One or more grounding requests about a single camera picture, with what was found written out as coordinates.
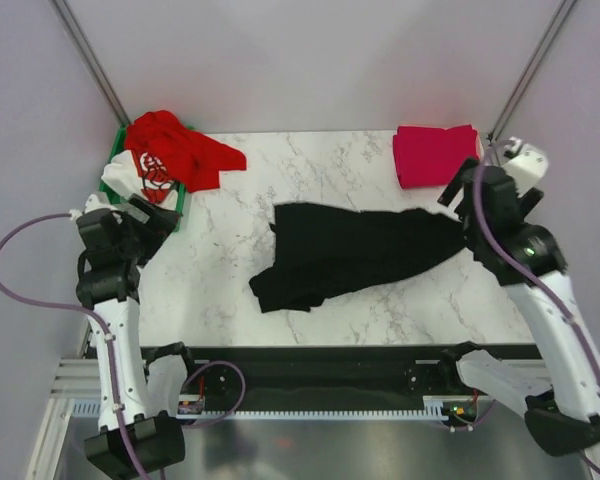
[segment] clothing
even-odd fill
[[[310,311],[326,298],[397,282],[464,248],[460,223],[422,209],[354,212],[311,203],[275,206],[273,266],[249,285],[263,313]]]
[[[129,125],[124,147],[133,152],[138,175],[146,179],[147,170],[166,175],[189,193],[219,188],[220,171],[247,168],[242,152],[187,129],[166,110],[145,113]],[[150,162],[143,164],[144,154]]]
[[[143,166],[151,163],[147,154],[141,157]],[[102,181],[122,198],[144,196],[149,202],[167,210],[175,210],[178,203],[178,184],[163,174],[149,175],[150,181],[138,176],[136,161],[131,150],[125,150],[104,167]]]
[[[479,158],[479,141],[471,125],[449,129],[398,127],[393,136],[393,158],[400,186],[447,185],[467,158]]]

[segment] white marble tabletop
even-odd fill
[[[309,201],[400,211],[440,189],[401,190],[393,132],[215,135],[247,156],[221,188],[188,195],[181,229],[144,269],[140,343],[292,346],[527,343],[531,334],[493,276],[463,251],[427,273],[328,299],[311,313],[260,312],[249,279],[273,263],[273,205]]]

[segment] black garment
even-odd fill
[[[262,313],[308,312],[325,298],[426,272],[464,248],[461,228],[419,208],[394,213],[276,205],[273,266],[249,285]]]

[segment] white print on red cloth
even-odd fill
[[[175,183],[157,157],[143,153],[138,162],[142,169],[142,194],[151,203],[162,203]]]

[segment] green basket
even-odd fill
[[[113,157],[115,157],[119,153],[122,153],[122,151],[124,150],[124,139],[126,137],[127,129],[126,127],[122,127],[120,130],[118,130],[118,133],[116,134],[116,139],[113,142],[113,147],[111,147],[111,153],[109,154],[109,161],[107,163],[111,163],[111,159]],[[104,182],[100,182],[100,188],[98,190],[104,192],[107,195],[107,198],[109,199],[109,203],[111,205],[117,205],[125,201],[124,198],[122,198],[116,192],[111,190],[111,188],[109,188],[109,186]],[[176,228],[173,230],[174,232],[177,232],[180,229],[180,221],[182,220],[182,209],[184,207],[184,197],[186,193],[187,192],[184,188],[184,184],[178,184],[178,201],[176,202],[176,211],[180,214],[180,219],[178,220]]]

